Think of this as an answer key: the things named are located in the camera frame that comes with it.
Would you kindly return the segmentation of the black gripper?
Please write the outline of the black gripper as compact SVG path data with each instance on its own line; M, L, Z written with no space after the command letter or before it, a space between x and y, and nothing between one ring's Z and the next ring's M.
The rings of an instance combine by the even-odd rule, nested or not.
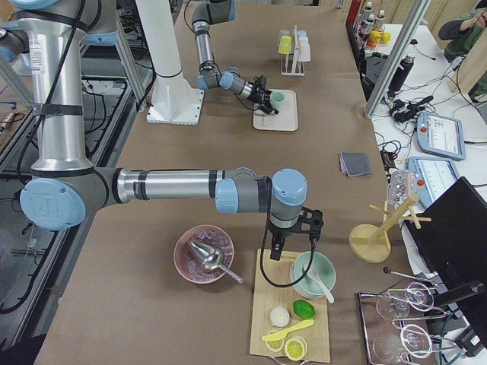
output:
M317 242L323 229L323 212L302 207L300 214L291 221L278 219L271 214L268 229L272 234L271 260L280 260L285 240L292 234L308 235L310 242Z
M272 108L270 103L271 91L266 88L266 77L256 76L250 83L251 92L248 100L254 104L255 110L261 110L265 115L278 115L279 111Z

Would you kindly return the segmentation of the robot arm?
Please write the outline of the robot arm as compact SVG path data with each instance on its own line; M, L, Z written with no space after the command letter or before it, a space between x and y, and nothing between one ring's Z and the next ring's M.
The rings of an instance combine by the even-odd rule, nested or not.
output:
M249 100L256 110L277 116L281 108L266 79L244 80L237 69L219 74L212 67L209 28L231 21L232 1L205 1L194 12L191 28L199 56L197 87L183 77L170 6L139 1L138 14L154 65L154 122L195 125L206 89L222 87ZM280 258L285 240L305 234L316 245L323 228L321 211L304 206L307 180L294 169L274 176L236 170L130 170L116 167L128 137L121 128L107 142L108 163L95 164L85 146L81 86L81 43L116 40L113 1L16 1L20 28L26 33L33 79L33 136L38 157L19 203L38 227L63 231L102 208L133 199L211 198L222 213L266 214L264 241L272 259Z
M220 71L212 52L210 26L226 23L235 18L234 1L203 1L193 12L191 29L196 41L199 58L197 85L200 90L222 87L237 97L253 103L253 111L277 115L271 104L271 91L266 88L266 77L256 76L253 81L244 80L235 67Z

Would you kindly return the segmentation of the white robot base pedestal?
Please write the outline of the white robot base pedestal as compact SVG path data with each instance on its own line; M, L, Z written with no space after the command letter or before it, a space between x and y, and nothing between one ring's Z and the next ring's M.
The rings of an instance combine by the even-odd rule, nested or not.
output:
M204 92L183 76L169 2L139 0L136 6L156 75L147 121L197 125Z

